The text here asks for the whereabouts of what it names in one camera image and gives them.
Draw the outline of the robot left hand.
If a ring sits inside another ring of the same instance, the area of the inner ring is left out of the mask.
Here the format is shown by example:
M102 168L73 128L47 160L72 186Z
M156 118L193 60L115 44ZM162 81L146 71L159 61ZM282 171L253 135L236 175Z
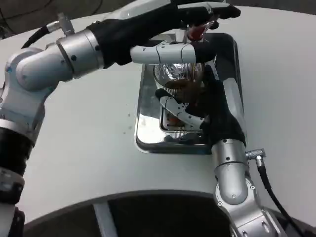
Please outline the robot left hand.
M150 0L113 12L103 21L87 26L94 35L106 66L203 63L217 53L212 43L159 42L153 37L183 26L202 26L211 19L237 18L241 10L224 2Z

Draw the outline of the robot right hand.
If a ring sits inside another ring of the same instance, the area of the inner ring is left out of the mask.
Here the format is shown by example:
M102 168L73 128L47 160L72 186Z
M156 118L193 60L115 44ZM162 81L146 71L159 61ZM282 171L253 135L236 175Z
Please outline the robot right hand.
M204 87L197 87L197 95L188 104L162 88L156 90L155 96L182 123L202 131L208 147L233 140L245 148L243 104L235 79L219 80L212 67L205 65L202 82Z

